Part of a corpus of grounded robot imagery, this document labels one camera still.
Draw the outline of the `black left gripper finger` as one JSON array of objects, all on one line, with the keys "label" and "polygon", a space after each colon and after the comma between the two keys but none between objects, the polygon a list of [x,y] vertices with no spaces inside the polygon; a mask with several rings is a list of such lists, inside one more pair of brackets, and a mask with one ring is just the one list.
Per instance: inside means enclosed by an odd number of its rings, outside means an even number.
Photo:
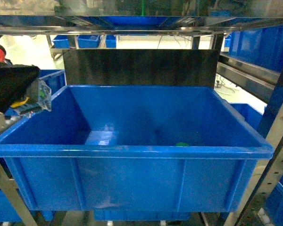
[{"label": "black left gripper finger", "polygon": [[40,69],[28,65],[0,65],[0,112],[24,96],[27,88],[38,78]]}]

